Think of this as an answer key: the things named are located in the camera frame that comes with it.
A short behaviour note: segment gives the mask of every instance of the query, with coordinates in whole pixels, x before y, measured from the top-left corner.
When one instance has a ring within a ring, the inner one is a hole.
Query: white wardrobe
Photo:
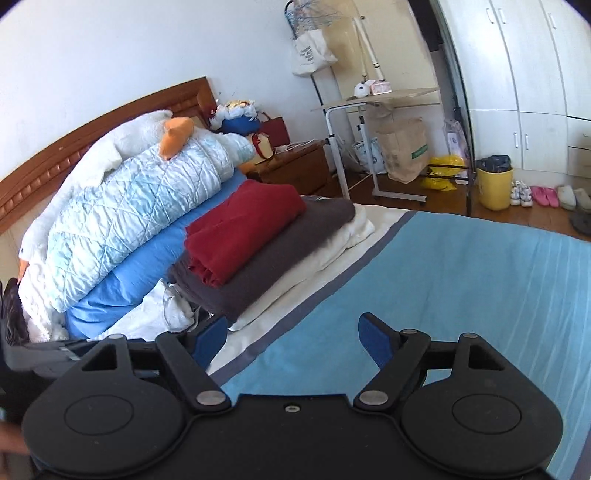
[[[564,0],[435,0],[476,158],[591,178],[591,27]]]

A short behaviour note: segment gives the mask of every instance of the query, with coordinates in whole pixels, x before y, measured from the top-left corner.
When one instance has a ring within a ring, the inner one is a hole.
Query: blue bag
[[[239,116],[238,118],[224,119],[218,132],[223,134],[238,134],[247,137],[261,129],[261,121],[258,118]]]

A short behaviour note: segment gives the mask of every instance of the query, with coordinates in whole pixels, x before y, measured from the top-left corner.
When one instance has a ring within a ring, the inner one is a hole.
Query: black bag
[[[481,158],[476,160],[476,168],[488,173],[503,173],[511,170],[511,157],[509,155],[493,155]]]
[[[29,341],[27,322],[22,314],[21,299],[18,297],[18,283],[11,278],[0,301],[0,318],[6,321],[6,342],[8,345],[23,345]]]

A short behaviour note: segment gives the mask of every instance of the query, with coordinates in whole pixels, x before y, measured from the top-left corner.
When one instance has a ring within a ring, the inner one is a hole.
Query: wooden nightstand
[[[288,150],[255,165],[246,176],[263,183],[287,183],[299,194],[311,195],[330,180],[324,140],[288,145]]]

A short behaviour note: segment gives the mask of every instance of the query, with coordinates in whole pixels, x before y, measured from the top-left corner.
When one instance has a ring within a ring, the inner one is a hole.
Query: white tote bag
[[[337,58],[329,50],[322,30],[310,30],[294,40],[291,71],[306,77],[336,63]]]

